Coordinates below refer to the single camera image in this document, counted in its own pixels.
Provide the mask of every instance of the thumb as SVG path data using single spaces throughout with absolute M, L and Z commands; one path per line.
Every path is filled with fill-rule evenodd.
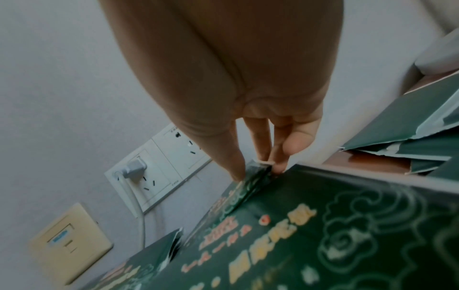
M 244 156 L 229 129 L 214 136 L 196 136 L 193 134 L 187 134 L 187 136 L 196 142 L 218 165 L 226 169 L 234 181 L 244 179 Z

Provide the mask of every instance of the green folder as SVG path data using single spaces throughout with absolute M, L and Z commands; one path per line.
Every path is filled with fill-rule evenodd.
M 397 98 L 344 150 L 418 139 L 459 126 L 459 74 Z
M 459 155 L 459 127 L 422 139 L 378 144 L 359 150 L 390 157 L 447 161 Z
M 428 176 L 459 181 L 459 156 L 451 158 Z
M 436 160 L 411 159 L 409 174 L 429 172 L 437 169 L 443 163 L 443 161 Z
M 459 287 L 457 184 L 370 174 L 295 165 L 135 290 Z
M 137 290 L 138 285 L 152 281 L 175 257 L 182 234 L 182 229 L 169 233 L 116 268 L 93 279 L 81 290 Z

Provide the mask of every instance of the white wall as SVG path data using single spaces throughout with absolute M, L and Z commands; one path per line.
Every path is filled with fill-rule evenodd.
M 296 159 L 334 149 L 336 133 L 365 106 L 387 105 L 416 55 L 442 34 L 416 0 L 348 0 L 345 18 L 326 119 L 315 147 Z M 70 289 L 133 255 L 135 220 L 103 173 L 168 123 L 96 1 L 0 1 L 0 288 L 50 289 L 27 241 L 78 201 L 115 247 Z M 243 153 L 253 157 L 238 125 Z M 229 182 L 208 165 L 147 215 L 147 243 L 180 226 L 190 231 Z

